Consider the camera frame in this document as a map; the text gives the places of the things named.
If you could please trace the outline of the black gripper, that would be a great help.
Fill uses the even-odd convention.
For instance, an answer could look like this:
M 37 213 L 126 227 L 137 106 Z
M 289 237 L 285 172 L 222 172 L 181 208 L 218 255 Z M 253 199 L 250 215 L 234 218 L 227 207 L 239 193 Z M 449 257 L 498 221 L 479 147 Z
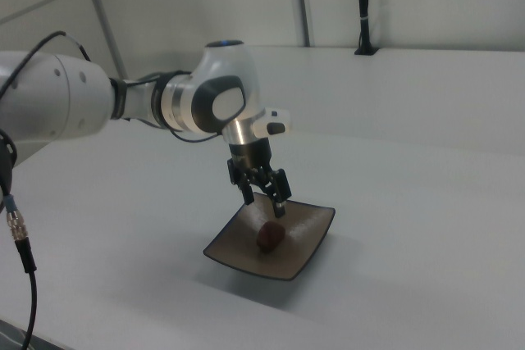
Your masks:
M 270 166 L 272 150 L 269 138 L 258 139 L 247 144 L 230 144 L 231 159 L 227 161 L 230 182 L 242 194 L 246 206 L 254 202 L 253 190 L 246 171 L 254 170 L 255 184 L 272 203 L 275 218 L 285 214 L 285 205 L 292 193 L 283 169 Z

